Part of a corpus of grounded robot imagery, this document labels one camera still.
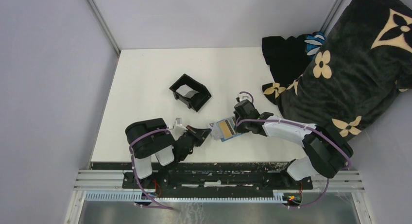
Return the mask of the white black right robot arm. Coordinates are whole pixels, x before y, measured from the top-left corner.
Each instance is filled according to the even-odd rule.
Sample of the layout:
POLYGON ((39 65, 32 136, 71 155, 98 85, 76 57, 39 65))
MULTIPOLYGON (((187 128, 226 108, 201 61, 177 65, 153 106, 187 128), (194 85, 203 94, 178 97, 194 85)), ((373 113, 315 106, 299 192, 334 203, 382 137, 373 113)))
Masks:
POLYGON ((333 178, 350 167, 353 150, 330 124, 319 125, 283 119, 273 113, 259 113, 249 100, 234 106, 235 130, 264 137, 281 138, 301 146, 304 158, 294 159, 281 171, 281 184, 295 188, 306 177, 321 175, 333 178))

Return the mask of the blue leather card holder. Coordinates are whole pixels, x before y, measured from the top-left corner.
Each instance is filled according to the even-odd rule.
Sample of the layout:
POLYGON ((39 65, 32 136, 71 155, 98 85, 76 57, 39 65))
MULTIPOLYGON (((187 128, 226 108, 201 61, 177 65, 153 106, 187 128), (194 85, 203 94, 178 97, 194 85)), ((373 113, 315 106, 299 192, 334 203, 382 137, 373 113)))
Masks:
POLYGON ((211 135, 215 140, 221 142, 230 140, 232 138, 242 135, 235 130, 235 117, 229 117, 217 122, 212 122, 207 125, 211 129, 211 135))

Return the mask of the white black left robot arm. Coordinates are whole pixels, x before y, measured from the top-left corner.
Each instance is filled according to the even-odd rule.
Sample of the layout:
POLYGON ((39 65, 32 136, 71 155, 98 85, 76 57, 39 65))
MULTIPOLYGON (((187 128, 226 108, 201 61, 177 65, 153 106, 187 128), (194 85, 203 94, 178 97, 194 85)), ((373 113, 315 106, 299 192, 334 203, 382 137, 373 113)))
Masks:
POLYGON ((148 188, 153 182, 152 155, 163 167, 177 164, 200 147, 211 133, 209 128, 185 126, 176 118, 169 128, 163 118, 138 121, 125 129, 131 154, 134 182, 148 188))

